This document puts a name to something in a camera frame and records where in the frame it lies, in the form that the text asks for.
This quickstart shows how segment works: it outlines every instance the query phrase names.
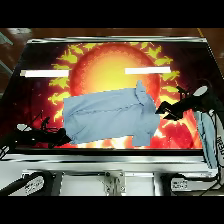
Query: brown floor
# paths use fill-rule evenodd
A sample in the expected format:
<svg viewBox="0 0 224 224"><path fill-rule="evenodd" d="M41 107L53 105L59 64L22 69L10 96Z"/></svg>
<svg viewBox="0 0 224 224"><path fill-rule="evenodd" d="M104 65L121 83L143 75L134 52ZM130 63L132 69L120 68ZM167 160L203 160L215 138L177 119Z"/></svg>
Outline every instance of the brown floor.
<svg viewBox="0 0 224 224"><path fill-rule="evenodd" d="M13 70L27 40L50 37L75 36L195 36L206 37L219 68L224 73L224 28L32 28L28 34L11 34L0 28L13 45L0 45L0 60ZM8 77L0 71L0 92L8 84Z"/></svg>

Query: folded garment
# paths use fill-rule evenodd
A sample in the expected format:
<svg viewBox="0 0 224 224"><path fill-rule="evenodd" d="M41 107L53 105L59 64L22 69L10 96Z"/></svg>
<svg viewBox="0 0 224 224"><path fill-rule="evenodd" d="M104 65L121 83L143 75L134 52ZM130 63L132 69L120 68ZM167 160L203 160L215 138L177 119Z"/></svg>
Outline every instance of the folded garment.
<svg viewBox="0 0 224 224"><path fill-rule="evenodd" d="M194 116L197 121L205 160L210 169L216 169L217 162L215 157L215 128L212 122L212 118L208 114L199 111L194 112Z"/></svg>
<svg viewBox="0 0 224 224"><path fill-rule="evenodd" d="M142 81L126 88L64 98L64 128L72 144L133 136L133 146L149 146L160 117Z"/></svg>

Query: shirt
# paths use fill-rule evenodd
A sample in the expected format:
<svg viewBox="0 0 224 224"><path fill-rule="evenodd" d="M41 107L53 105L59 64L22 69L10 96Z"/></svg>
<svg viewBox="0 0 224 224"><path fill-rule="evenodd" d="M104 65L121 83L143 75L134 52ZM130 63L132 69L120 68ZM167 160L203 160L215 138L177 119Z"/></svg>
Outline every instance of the shirt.
<svg viewBox="0 0 224 224"><path fill-rule="evenodd" d="M125 88L64 98L64 128L72 144L133 136L133 146L149 146L160 123L142 81Z"/></svg>
<svg viewBox="0 0 224 224"><path fill-rule="evenodd" d="M202 141L202 148L205 156L205 160L210 169L217 168L217 162L215 157L215 128L211 117L207 113L201 113L199 111L194 112L194 116L197 121L198 131L200 139Z"/></svg>

